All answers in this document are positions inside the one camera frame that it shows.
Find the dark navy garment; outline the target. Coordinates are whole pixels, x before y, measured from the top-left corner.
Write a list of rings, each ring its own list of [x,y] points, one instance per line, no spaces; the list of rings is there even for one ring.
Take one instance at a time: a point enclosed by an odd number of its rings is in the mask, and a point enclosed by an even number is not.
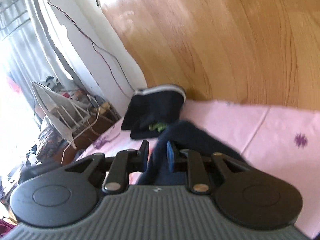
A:
[[[150,155],[147,169],[138,178],[137,185],[183,185],[185,183],[184,172],[172,172],[168,161],[172,154],[168,145],[172,145],[177,150],[179,157],[185,157],[181,150],[195,150],[206,157],[210,157],[215,152],[221,152],[238,161],[245,161],[233,148],[197,128],[193,123],[181,120],[170,125],[159,136]]]

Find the pink floral bed sheet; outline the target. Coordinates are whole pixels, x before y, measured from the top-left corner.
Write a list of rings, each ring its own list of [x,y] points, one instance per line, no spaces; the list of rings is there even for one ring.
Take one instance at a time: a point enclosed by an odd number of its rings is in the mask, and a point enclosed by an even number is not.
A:
[[[303,197],[297,227],[310,238],[319,235],[318,112],[217,100],[187,101],[177,121],[181,120],[193,123],[233,148],[249,165],[295,186]],[[121,129],[122,122],[102,134],[82,156],[101,152],[111,157],[119,150],[138,146],[143,140],[150,142],[150,156],[159,137],[133,140],[130,131]]]

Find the black folded garment white stripe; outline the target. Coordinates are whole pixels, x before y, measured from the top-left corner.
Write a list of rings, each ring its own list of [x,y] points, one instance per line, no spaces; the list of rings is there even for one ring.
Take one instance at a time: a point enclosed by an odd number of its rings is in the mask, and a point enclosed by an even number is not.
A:
[[[179,119],[185,100],[185,91],[178,85],[138,89],[131,98],[121,129],[130,131],[133,140],[159,137]]]

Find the wooden headboard panel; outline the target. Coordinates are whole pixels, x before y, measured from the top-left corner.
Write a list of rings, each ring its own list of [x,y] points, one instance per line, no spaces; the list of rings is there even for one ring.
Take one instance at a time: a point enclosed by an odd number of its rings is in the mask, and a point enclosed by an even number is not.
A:
[[[319,109],[319,0],[98,0],[148,86]]]

